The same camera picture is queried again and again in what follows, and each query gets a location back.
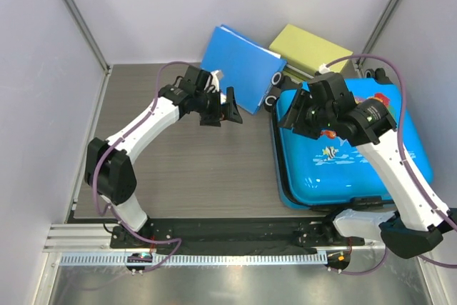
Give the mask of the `blue suitcase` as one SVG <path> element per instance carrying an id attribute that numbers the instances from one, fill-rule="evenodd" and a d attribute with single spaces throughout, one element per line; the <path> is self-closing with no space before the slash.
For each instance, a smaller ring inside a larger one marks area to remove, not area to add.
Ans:
<path id="1" fill-rule="evenodd" d="M 340 206 L 361 209 L 393 203 L 373 167 L 333 131 L 323 130 L 320 138 L 313 140 L 278 125 L 297 88 L 308 90 L 306 82 L 298 83 L 285 72 L 276 72 L 271 83 L 264 106 L 271 113 L 278 192 L 285 206 L 333 211 Z M 388 81 L 380 84 L 375 79 L 347 79 L 346 85 L 356 102 L 371 98 L 380 101 L 398 122 L 401 93 L 396 86 Z M 408 112 L 404 123 L 403 142 L 426 181 L 431 183 L 433 171 Z"/>

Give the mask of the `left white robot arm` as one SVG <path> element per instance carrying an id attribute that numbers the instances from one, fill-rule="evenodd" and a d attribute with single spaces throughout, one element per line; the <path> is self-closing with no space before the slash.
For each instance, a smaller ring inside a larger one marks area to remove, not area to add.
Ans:
<path id="1" fill-rule="evenodd" d="M 153 101 L 135 119 L 106 139 L 93 138 L 86 150 L 84 181 L 99 216 L 110 211 L 135 247 L 154 242 L 149 217 L 135 195 L 134 163 L 143 150 L 183 116 L 195 112 L 202 126 L 243 122 L 233 87 L 221 90 L 220 70 L 188 65 L 172 84 L 156 89 Z"/>

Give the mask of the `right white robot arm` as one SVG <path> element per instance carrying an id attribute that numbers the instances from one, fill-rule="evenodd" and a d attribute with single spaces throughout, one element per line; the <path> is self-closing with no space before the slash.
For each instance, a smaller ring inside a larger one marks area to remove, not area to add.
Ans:
<path id="1" fill-rule="evenodd" d="M 284 90 L 271 115 L 281 199 L 326 213 L 323 239 L 381 241 L 409 259 L 433 250 L 456 210 L 430 187 L 431 168 L 393 85 L 327 73 Z"/>

